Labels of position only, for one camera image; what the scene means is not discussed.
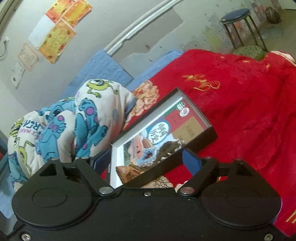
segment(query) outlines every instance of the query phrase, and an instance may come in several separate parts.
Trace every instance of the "picture frame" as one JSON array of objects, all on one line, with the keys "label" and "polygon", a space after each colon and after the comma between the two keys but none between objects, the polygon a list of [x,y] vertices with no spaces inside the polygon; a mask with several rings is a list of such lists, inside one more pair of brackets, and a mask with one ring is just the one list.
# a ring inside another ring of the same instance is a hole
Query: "picture frame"
[{"label": "picture frame", "polygon": [[106,181],[138,188],[182,164],[182,151],[200,151],[217,138],[209,120],[179,89],[111,142]]}]

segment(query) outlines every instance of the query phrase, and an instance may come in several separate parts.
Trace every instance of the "silver bolt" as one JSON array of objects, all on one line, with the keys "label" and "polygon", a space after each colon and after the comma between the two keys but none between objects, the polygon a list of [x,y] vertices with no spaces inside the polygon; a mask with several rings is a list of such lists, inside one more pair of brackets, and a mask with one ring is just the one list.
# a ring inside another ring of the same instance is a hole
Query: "silver bolt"
[{"label": "silver bolt", "polygon": [[273,238],[274,238],[274,235],[273,234],[267,234],[264,237],[264,241],[272,241]]},{"label": "silver bolt", "polygon": [[180,189],[180,192],[184,195],[190,195],[194,193],[194,189],[192,187],[183,187]]},{"label": "silver bolt", "polygon": [[113,191],[114,191],[114,189],[111,188],[111,187],[102,187],[102,188],[99,189],[99,192],[101,194],[105,194],[105,195],[111,194],[111,193],[113,193]]},{"label": "silver bolt", "polygon": [[30,241],[31,240],[31,236],[29,234],[22,234],[22,240],[24,241]]},{"label": "silver bolt", "polygon": [[145,197],[150,197],[151,195],[152,195],[151,192],[145,192],[145,193],[144,193],[144,196],[145,196]]}]

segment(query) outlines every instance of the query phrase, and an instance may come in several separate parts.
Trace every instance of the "green cushion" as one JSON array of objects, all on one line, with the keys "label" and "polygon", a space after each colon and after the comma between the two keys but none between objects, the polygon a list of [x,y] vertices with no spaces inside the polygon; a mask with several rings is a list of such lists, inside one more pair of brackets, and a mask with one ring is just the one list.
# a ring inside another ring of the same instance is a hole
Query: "green cushion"
[{"label": "green cushion", "polygon": [[263,49],[255,45],[239,47],[234,50],[233,54],[247,56],[257,61],[265,57]]}]

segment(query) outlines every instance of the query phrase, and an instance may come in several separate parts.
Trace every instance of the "red blanket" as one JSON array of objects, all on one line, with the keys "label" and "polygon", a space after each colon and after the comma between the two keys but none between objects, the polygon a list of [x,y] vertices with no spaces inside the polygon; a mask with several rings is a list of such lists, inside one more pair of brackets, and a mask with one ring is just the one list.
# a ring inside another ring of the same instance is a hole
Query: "red blanket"
[{"label": "red blanket", "polygon": [[[190,50],[135,90],[130,123],[179,87],[207,116],[218,139],[198,153],[221,162],[240,157],[280,194],[275,225],[296,232],[296,67],[274,53],[248,57]],[[191,174],[181,165],[164,175],[176,186]]]}]

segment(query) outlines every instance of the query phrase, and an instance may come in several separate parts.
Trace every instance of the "stool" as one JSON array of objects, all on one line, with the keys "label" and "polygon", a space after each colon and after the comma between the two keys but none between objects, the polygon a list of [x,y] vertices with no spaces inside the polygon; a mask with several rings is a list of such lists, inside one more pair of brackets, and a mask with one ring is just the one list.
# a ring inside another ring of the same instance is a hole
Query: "stool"
[{"label": "stool", "polygon": [[230,13],[226,14],[223,18],[221,18],[221,23],[225,26],[226,31],[227,31],[227,33],[228,33],[228,35],[230,37],[230,40],[232,42],[232,45],[233,45],[234,49],[236,49],[236,46],[235,46],[235,43],[234,43],[233,38],[231,37],[231,34],[230,34],[229,29],[227,27],[227,24],[232,24],[233,25],[233,27],[235,29],[235,32],[237,33],[242,46],[244,46],[244,44],[242,42],[242,39],[241,39],[241,37],[240,37],[240,35],[239,35],[239,33],[238,33],[235,25],[234,25],[234,23],[236,23],[236,22],[238,22],[240,20],[243,20],[243,19],[246,21],[246,23],[248,25],[248,28],[249,28],[252,36],[253,36],[253,39],[254,39],[256,45],[259,46],[258,45],[258,41],[257,41],[257,39],[256,39],[256,37],[254,35],[254,32],[253,32],[253,30],[252,30],[252,28],[251,28],[251,26],[250,26],[250,24],[249,24],[249,22],[247,20],[247,17],[250,18],[250,20],[253,23],[253,25],[254,25],[257,33],[259,34],[259,37],[260,37],[260,39],[261,39],[261,41],[263,43],[263,46],[264,46],[264,50],[268,52],[268,50],[266,48],[266,45],[265,45],[265,43],[263,41],[263,38],[262,38],[262,36],[261,36],[261,34],[260,34],[260,32],[259,32],[259,30],[258,30],[258,28],[257,28],[257,26],[256,26],[256,24],[254,22],[252,16],[251,16],[251,11],[248,8],[242,8],[242,9],[239,9],[239,10],[236,10],[236,11],[233,11],[233,12],[230,12]]}]

